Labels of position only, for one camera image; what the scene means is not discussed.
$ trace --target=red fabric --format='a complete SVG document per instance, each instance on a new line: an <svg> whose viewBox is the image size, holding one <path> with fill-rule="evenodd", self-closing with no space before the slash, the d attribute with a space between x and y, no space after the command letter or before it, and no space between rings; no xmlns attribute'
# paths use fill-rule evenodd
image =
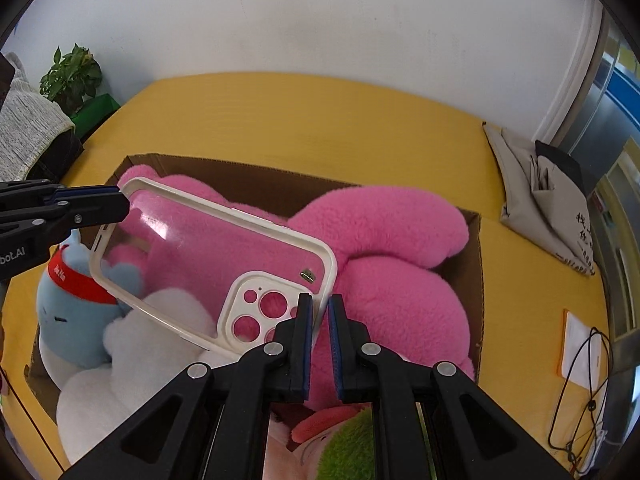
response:
<svg viewBox="0 0 640 480"><path fill-rule="evenodd" d="M62 290L80 298L81 300L93 301L94 303L116 304L116 299L94 282L94 279L85 276L77 270L69 267L62 258L66 246L60 247L51 257L47 270L49 277Z"/></svg>
<svg viewBox="0 0 640 480"><path fill-rule="evenodd" d="M302 444L324 430L328 430L357 414L358 410L352 406L336 406L335 408L320 410L293 428L291 430L291 439L293 442Z"/></svg>

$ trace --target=pink plush toy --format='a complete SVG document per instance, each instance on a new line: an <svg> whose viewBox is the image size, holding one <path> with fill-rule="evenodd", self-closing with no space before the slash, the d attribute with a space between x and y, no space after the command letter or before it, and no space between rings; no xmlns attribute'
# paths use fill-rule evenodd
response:
<svg viewBox="0 0 640 480"><path fill-rule="evenodd" d="M465 311L449 284L428 270L460 252L468 241L462 214L443 198L410 188L350 187L321 196L286 221L229 203L190 177L160 178L148 166L130 168L118 184L136 176L324 241L338 262L334 292L343 295L348 317L367 325L373 341L409 361L430 366L448 360L474 376ZM318 276L316 286L321 281L322 265L316 256L251 233L239 237L238 230L229 231L225 222L204 218L149 192L133 195L131 212L121 227L146 240L150 249L118 246L108 255L112 264L139 265L146 294L172 286L187 290L214 319L233 280L248 270L266 270L310 286L300 278L302 263L303 269ZM338 404L325 319L312 355L308 405L320 410Z"/></svg>

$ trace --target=red headband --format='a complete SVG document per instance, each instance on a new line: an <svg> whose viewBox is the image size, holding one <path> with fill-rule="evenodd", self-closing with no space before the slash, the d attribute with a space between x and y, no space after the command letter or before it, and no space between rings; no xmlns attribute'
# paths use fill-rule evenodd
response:
<svg viewBox="0 0 640 480"><path fill-rule="evenodd" d="M94 282L90 276L85 276L77 270L69 267L62 258L63 251L68 246L61 246L49 261L47 269L49 277L62 290L80 298L81 300L93 301L94 303L117 304L116 299Z"/></svg>

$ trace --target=white paper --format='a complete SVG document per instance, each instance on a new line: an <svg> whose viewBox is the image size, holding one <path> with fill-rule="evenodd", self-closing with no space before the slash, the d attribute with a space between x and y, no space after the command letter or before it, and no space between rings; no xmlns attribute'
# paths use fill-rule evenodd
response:
<svg viewBox="0 0 640 480"><path fill-rule="evenodd" d="M589 337L591 328L586 326L571 312L567 314L566 328L564 331L564 348L562 350L562 377L566 378L582 343ZM586 343L580 350L580 354L571 370L569 380L589 389L589 348ZM595 391L600 381L600 355L602 342L599 334L591 338L591 389Z"/></svg>

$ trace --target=white plush toy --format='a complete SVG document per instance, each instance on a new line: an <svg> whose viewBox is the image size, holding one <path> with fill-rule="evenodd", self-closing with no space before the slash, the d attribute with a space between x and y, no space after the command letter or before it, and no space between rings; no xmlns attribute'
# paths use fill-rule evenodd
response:
<svg viewBox="0 0 640 480"><path fill-rule="evenodd" d="M184 290L159 290L145 301L184 325L208 335L216 333L210 315ZM203 352L135 309L107 326L104 347L111 365L74 375L60 393L58 432L72 464L189 364L205 362L215 368L232 362Z"/></svg>

